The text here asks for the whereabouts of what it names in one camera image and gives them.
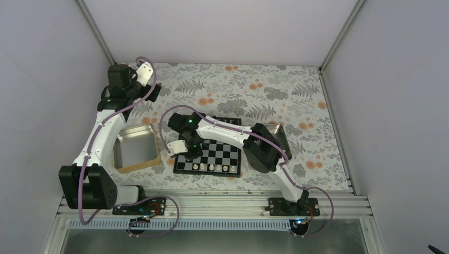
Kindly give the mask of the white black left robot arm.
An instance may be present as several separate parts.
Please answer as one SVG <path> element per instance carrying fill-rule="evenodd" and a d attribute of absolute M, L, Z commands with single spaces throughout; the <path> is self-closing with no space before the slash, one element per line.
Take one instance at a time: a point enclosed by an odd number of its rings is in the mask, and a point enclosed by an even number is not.
<path fill-rule="evenodd" d="M 149 61 L 138 63 L 137 69 L 124 64 L 109 66 L 109 84 L 97 105 L 93 130 L 78 157 L 58 174 L 71 209 L 109 210 L 126 204 L 133 214 L 146 210 L 148 201 L 139 195 L 139 188 L 117 185 L 105 163 L 136 102 L 157 99 L 161 85 L 156 83 L 154 70 Z"/>

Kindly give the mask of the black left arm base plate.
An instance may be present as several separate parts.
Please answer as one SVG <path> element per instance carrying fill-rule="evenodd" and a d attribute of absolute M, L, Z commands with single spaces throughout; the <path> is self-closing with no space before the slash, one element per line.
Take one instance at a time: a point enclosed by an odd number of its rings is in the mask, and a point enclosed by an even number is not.
<path fill-rule="evenodd" d="M 134 206 L 120 206 L 112 210 L 113 215 L 162 216 L 165 213 L 166 198 L 155 197 Z"/>

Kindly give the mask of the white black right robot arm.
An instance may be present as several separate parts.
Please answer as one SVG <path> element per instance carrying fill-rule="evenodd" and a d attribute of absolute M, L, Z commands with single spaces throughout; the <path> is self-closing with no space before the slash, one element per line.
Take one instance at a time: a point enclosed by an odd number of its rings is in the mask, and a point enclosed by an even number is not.
<path fill-rule="evenodd" d="M 205 140 L 228 144 L 241 150 L 254 170 L 272 179 L 292 215 L 300 215 L 307 209 L 308 191 L 294 182 L 286 168 L 292 159 L 290 147 L 287 142 L 279 142 L 265 125 L 241 126 L 202 113 L 174 113 L 168 120 L 168 127 L 180 136 L 179 140 L 167 145 L 169 156 L 182 154 L 192 161 L 203 155 Z"/>

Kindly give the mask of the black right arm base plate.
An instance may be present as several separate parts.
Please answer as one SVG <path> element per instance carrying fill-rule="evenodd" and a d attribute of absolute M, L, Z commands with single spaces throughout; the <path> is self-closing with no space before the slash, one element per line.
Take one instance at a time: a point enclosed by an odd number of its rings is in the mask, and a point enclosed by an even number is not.
<path fill-rule="evenodd" d="M 269 198 L 264 207 L 270 216 L 320 216 L 320 206 L 316 198 L 307 198 L 304 202 L 290 202 L 283 198 Z"/>

